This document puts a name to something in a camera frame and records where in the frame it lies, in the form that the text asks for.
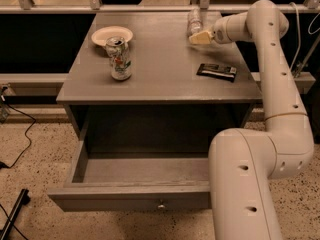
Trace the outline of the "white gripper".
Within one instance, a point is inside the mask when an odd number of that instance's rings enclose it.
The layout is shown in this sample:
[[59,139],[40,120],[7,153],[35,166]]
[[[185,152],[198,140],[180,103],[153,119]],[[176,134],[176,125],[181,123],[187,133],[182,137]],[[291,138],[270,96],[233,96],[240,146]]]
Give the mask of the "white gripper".
[[226,44],[238,40],[237,22],[233,16],[218,19],[212,26],[211,31],[204,30],[189,37],[193,45],[210,44],[214,39],[217,43]]

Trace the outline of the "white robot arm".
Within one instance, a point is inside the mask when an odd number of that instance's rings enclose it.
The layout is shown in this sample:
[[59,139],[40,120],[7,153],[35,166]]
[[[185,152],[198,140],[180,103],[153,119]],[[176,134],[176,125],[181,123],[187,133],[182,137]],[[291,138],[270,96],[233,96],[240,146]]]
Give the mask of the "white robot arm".
[[189,37],[192,44],[249,41],[258,56],[265,129],[224,130],[209,148],[215,240],[282,240],[268,181],[294,176],[312,159],[312,129],[280,44],[287,30],[278,7],[259,0]]

